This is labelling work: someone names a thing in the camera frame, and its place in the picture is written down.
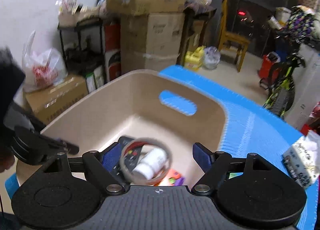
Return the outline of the red white appliance box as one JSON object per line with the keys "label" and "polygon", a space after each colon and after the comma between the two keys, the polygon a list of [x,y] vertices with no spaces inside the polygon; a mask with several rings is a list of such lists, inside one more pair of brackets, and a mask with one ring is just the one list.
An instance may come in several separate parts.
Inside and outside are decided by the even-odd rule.
{"label": "red white appliance box", "polygon": [[104,26],[105,31],[105,69],[107,82],[121,76],[120,24]]}

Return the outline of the clear plastic bag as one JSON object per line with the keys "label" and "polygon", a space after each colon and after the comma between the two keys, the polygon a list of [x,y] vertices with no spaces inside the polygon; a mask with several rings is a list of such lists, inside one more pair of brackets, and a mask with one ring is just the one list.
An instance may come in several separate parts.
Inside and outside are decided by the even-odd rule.
{"label": "clear plastic bag", "polygon": [[216,47],[207,47],[204,49],[203,65],[208,70],[216,69],[220,62],[220,58],[220,51]]}

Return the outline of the floor cardboard box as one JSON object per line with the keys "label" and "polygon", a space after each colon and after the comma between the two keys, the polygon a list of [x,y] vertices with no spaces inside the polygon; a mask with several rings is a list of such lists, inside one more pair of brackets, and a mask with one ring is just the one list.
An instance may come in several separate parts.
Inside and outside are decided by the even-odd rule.
{"label": "floor cardboard box", "polygon": [[87,95],[85,78],[78,75],[69,75],[56,86],[26,93],[25,98],[34,116],[48,125]]}

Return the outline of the white appliance cabinet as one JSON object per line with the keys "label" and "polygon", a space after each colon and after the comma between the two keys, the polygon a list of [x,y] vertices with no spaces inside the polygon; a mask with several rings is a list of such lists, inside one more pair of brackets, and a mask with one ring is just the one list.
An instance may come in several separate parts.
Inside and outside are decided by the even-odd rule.
{"label": "white appliance cabinet", "polygon": [[295,100],[285,115],[285,121],[297,130],[301,130],[310,119],[312,110],[319,102],[319,52],[302,44],[299,54],[304,58],[306,67],[296,68],[293,72]]}

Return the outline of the beige plastic storage bin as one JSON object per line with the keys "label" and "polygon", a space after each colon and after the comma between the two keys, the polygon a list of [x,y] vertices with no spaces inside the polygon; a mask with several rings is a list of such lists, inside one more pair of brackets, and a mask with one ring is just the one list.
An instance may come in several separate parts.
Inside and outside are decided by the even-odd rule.
{"label": "beige plastic storage bin", "polygon": [[80,154],[103,151],[121,136],[152,138],[172,152],[172,168],[192,187],[203,175],[192,146],[217,151],[227,114],[219,101],[151,70],[136,70],[84,97],[42,134],[76,144]]}

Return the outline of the wooden chair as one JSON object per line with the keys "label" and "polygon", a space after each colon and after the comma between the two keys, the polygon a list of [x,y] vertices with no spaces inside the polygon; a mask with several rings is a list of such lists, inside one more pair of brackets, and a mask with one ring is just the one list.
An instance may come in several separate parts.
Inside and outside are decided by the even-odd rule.
{"label": "wooden chair", "polygon": [[236,57],[234,64],[239,73],[244,63],[250,40],[239,34],[227,31],[227,7],[228,0],[222,0],[218,50],[221,51],[224,49],[226,51],[232,51],[229,45],[229,43],[231,42],[236,43],[238,45],[238,48],[235,51]]}

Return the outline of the yellow detergent jug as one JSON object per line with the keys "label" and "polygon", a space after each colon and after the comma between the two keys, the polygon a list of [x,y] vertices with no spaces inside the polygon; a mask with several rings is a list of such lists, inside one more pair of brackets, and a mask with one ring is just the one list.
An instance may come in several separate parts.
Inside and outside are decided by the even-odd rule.
{"label": "yellow detergent jug", "polygon": [[184,68],[197,71],[203,63],[205,46],[197,47],[194,52],[187,51],[184,58]]}

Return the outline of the black remote control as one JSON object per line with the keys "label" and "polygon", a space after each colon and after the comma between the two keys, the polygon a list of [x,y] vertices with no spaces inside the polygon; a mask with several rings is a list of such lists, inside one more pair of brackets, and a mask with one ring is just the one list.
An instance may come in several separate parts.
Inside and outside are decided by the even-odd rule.
{"label": "black remote control", "polygon": [[[127,136],[121,136],[118,139],[118,147],[120,148],[119,151],[116,152],[116,163],[113,165],[111,174],[114,176],[114,178],[121,183],[123,186],[130,185],[131,182],[127,181],[125,176],[123,175],[123,171],[120,168],[120,155],[121,151],[124,149],[124,147],[129,143],[133,141],[133,138],[129,138]],[[138,147],[131,147],[125,154],[124,154],[124,164],[126,168],[132,172],[133,169],[137,166],[140,155],[142,153],[143,146],[138,146]]]}

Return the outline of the white tissue pack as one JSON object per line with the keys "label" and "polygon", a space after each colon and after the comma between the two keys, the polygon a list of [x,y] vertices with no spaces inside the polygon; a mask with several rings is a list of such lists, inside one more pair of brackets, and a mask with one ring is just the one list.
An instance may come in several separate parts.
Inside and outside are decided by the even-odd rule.
{"label": "white tissue pack", "polygon": [[294,181],[304,189],[319,177],[319,135],[308,131],[282,155],[283,164]]}

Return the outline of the black metal shelf rack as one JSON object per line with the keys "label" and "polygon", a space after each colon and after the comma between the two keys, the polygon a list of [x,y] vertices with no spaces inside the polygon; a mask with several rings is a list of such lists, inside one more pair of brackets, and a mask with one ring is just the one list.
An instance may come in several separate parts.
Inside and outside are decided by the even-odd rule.
{"label": "black metal shelf rack", "polygon": [[[92,38],[89,35],[86,37],[82,36],[84,31],[92,28],[99,29],[98,41],[100,49],[98,51],[93,49]],[[77,22],[74,26],[59,24],[57,30],[59,31],[62,57],[69,72],[87,78],[94,74],[95,69],[104,69],[103,20],[101,18],[89,18]],[[67,48],[63,39],[63,33],[75,34],[77,37],[76,45]]]}

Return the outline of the white red plastic bag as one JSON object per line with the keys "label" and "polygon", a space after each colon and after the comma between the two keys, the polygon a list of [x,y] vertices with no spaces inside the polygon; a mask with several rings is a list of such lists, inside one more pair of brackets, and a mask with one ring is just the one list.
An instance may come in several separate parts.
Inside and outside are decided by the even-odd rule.
{"label": "white red plastic bag", "polygon": [[33,31],[22,53],[22,69],[25,73],[23,90],[26,93],[35,92],[61,82],[68,71],[61,53],[50,48],[37,54],[32,50],[36,32]]}

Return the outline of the clear tape roll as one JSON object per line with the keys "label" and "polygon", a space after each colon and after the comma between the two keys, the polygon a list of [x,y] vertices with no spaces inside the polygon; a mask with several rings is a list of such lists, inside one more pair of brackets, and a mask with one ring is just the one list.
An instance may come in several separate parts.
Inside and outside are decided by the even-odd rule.
{"label": "clear tape roll", "polygon": [[[125,164],[129,151],[151,146],[152,149],[142,158],[133,170]],[[161,182],[168,174],[172,165],[172,152],[166,144],[152,138],[137,138],[126,144],[119,158],[119,165],[125,179],[135,185],[153,186]]]}

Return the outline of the red bucket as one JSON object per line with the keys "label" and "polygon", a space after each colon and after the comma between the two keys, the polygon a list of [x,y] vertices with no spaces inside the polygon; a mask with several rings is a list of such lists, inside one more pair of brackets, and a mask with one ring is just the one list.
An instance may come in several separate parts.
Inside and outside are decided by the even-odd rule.
{"label": "red bucket", "polygon": [[269,54],[263,55],[263,60],[261,67],[258,71],[258,75],[261,79],[267,79],[269,71],[273,64],[280,62],[280,57],[275,52],[270,52]]}

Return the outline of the white pill bottle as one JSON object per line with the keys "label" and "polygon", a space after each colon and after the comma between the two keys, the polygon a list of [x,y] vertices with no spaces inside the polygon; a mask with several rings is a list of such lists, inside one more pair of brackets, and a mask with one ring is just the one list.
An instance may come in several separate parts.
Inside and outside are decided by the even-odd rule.
{"label": "white pill bottle", "polygon": [[142,180],[151,180],[167,162],[167,153],[160,148],[153,148],[138,162],[132,174]]}

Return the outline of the green black bicycle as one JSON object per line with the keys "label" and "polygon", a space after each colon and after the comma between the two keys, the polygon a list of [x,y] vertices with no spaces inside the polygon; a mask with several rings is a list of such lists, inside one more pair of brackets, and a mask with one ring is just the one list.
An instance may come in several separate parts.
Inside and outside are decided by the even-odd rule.
{"label": "green black bicycle", "polygon": [[304,57],[298,52],[301,43],[309,37],[299,37],[288,33],[279,33],[275,36],[278,43],[284,44],[287,56],[285,61],[274,63],[266,79],[261,79],[260,85],[268,91],[268,98],[263,107],[283,119],[284,115],[293,106],[295,100],[295,82],[293,72],[296,68],[306,67]]}

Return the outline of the orange purple toy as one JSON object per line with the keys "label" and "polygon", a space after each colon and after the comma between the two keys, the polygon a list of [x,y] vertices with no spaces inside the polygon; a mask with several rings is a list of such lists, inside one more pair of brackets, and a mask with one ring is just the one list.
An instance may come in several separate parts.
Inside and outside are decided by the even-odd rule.
{"label": "orange purple toy", "polygon": [[178,171],[170,169],[163,180],[155,186],[181,186],[184,184],[185,177],[183,177]]}

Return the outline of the large stacked cardboard box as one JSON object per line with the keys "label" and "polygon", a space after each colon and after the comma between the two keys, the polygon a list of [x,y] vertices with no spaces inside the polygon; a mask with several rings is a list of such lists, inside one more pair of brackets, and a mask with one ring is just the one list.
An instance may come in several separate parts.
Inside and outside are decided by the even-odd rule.
{"label": "large stacked cardboard box", "polygon": [[121,71],[161,71],[179,56],[183,13],[123,15],[120,28]]}

